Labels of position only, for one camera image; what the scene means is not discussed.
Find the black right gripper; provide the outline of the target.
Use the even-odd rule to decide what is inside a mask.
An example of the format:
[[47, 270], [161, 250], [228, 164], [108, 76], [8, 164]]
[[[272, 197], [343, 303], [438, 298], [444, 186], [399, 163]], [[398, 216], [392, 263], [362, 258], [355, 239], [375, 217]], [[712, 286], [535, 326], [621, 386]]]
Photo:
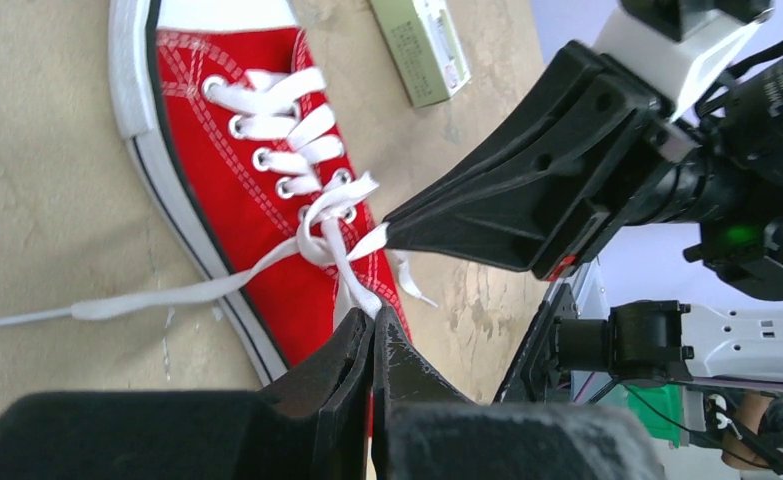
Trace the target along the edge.
[[387, 215], [388, 245], [552, 280], [620, 227], [740, 217], [756, 176], [662, 112], [655, 89], [572, 41], [491, 135]]

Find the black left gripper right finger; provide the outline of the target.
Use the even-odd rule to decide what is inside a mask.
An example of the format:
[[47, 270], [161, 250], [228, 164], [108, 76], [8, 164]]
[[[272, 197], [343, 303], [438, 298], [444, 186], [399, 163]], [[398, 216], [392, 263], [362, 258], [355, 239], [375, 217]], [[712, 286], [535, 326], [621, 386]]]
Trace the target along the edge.
[[373, 440], [380, 479], [662, 479], [641, 423], [607, 406], [477, 404], [375, 318]]

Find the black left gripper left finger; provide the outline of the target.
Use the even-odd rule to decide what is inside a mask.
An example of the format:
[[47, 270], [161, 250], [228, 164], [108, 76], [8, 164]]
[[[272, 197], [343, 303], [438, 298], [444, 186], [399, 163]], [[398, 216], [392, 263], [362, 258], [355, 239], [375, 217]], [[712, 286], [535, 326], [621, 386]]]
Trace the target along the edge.
[[362, 479], [373, 338], [354, 310], [259, 391], [25, 396], [0, 415], [0, 479]]

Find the red canvas sneaker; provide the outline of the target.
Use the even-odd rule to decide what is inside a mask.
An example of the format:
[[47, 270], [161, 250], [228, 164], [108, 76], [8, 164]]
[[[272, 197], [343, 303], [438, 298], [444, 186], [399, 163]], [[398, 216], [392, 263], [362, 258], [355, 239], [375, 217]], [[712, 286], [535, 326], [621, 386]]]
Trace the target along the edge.
[[203, 279], [105, 315], [216, 301], [268, 384], [415, 292], [288, 2], [114, 1], [108, 52], [119, 133]]

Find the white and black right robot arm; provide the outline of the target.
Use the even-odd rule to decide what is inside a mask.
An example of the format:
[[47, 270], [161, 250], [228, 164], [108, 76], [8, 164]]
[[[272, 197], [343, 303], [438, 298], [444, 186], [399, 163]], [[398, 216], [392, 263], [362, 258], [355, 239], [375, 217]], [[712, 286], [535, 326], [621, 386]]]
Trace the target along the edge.
[[725, 68], [699, 124], [646, 74], [572, 41], [509, 117], [444, 177], [387, 216], [393, 249], [553, 281], [502, 392], [538, 398], [545, 374], [596, 371], [783, 391], [783, 314], [641, 300], [568, 313], [567, 280], [625, 227], [692, 223], [683, 256], [735, 290], [783, 301], [783, 42]]

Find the small white cardboard box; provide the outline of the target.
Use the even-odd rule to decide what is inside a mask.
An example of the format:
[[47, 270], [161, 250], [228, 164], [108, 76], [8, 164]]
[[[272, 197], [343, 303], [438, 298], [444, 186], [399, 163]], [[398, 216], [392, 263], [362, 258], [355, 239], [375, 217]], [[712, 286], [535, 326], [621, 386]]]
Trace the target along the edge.
[[370, 6], [414, 108], [448, 101], [469, 82], [445, 1], [371, 0]]

